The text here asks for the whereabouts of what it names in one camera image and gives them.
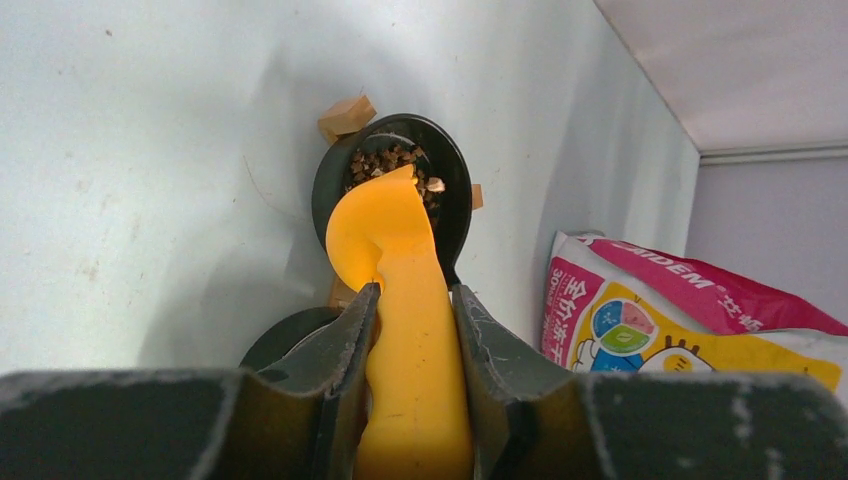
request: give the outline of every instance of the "orange scoop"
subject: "orange scoop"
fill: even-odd
[[[465,380],[433,232],[411,165],[354,188],[333,210],[327,254],[349,287],[378,281],[368,355],[373,408],[354,468],[364,479],[468,479]]]

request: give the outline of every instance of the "wooden block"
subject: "wooden block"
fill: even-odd
[[[365,95],[337,102],[318,119],[318,129],[330,144],[336,143],[340,135],[362,130],[368,121],[377,115],[377,110]]]
[[[479,183],[471,185],[471,210],[483,208],[483,186]]]
[[[333,279],[333,288],[330,290],[330,301],[327,302],[329,307],[347,308],[353,298],[356,297],[356,292],[351,290],[342,280],[336,276]]]

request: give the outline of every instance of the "pie chart graphic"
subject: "pie chart graphic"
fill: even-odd
[[[610,300],[592,317],[595,339],[601,348],[616,356],[639,353],[656,338],[657,331],[650,315],[629,300]]]

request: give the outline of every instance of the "bowl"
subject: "bowl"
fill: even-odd
[[[327,223],[344,196],[345,187],[351,184],[353,154],[357,150],[371,153],[392,144],[419,145],[425,155],[419,166],[428,177],[441,178],[445,183],[433,238],[442,274],[450,288],[461,283],[455,266],[471,225],[471,178],[453,139],[435,122],[420,115],[402,113],[381,118],[355,134],[340,138],[327,150],[312,185],[315,234],[326,251]]]

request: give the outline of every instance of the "white table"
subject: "white table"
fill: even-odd
[[[683,250],[697,152],[590,0],[6,0],[0,372],[234,365],[324,304],[315,120],[361,91],[459,144],[458,273],[528,342],[556,229]]]

